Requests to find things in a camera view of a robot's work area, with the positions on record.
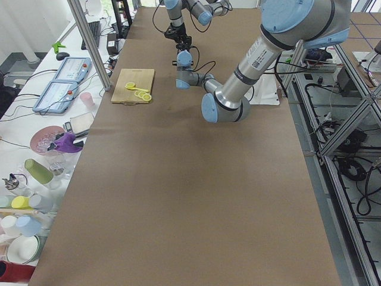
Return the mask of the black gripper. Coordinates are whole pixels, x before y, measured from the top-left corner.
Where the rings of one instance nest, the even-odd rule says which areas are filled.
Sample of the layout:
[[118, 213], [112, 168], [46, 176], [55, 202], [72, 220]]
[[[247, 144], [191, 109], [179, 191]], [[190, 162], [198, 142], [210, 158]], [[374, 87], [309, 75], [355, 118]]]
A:
[[192, 45], [192, 37], [187, 35], [184, 23], [177, 27], [177, 34], [176, 48], [181, 51], [188, 51]]

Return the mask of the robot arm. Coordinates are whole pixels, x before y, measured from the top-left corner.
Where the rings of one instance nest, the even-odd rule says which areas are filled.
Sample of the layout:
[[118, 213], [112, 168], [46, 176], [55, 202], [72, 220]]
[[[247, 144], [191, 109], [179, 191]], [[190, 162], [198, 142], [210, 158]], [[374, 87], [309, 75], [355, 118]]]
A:
[[174, 32], [177, 55], [176, 86], [188, 89], [201, 86], [206, 93], [201, 111], [210, 123], [238, 122], [249, 114], [245, 94], [253, 88], [268, 67], [283, 51], [294, 49], [298, 41], [304, 48], [323, 48], [344, 42], [349, 35], [350, 1], [262, 1], [261, 34], [249, 48], [226, 83], [219, 83], [211, 74], [200, 74], [191, 68], [191, 47], [188, 42], [182, 10], [188, 9], [200, 24], [206, 26], [214, 16], [226, 15], [229, 1], [165, 1]]
[[205, 32], [217, 16], [224, 16], [232, 10], [230, 1], [165, 0], [170, 24], [164, 36], [174, 40], [178, 51], [188, 51], [192, 46], [192, 37], [187, 35], [183, 10], [187, 10], [190, 19], [199, 32]]

